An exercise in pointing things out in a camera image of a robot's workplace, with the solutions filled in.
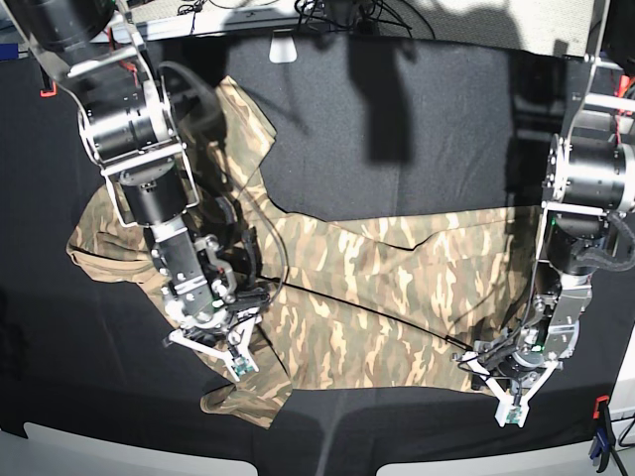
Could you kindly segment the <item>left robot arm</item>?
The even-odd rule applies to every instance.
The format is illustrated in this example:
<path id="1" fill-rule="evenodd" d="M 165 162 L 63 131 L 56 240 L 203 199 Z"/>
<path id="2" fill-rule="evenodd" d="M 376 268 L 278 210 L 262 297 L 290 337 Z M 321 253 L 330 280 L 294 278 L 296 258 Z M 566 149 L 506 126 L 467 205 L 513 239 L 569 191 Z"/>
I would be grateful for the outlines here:
<path id="1" fill-rule="evenodd" d="M 605 1 L 551 142 L 528 286 L 500 335 L 457 365 L 475 391 L 519 410 L 574 352 L 598 270 L 634 266 L 634 4 Z"/>

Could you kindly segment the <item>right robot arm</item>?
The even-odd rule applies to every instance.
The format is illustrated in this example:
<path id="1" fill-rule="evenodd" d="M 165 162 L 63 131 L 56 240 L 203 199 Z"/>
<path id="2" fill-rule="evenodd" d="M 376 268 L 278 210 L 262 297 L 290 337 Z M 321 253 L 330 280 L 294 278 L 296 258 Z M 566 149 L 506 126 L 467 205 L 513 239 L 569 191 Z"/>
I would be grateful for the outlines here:
<path id="1" fill-rule="evenodd" d="M 151 234 L 166 277 L 170 343 L 221 360 L 234 378 L 254 371 L 249 344 L 268 304 L 241 289 L 225 246 L 189 218 L 199 203 L 161 69 L 153 68 L 124 1 L 6 1 L 3 8 L 52 83 L 77 105 L 79 135 L 125 227 Z"/>

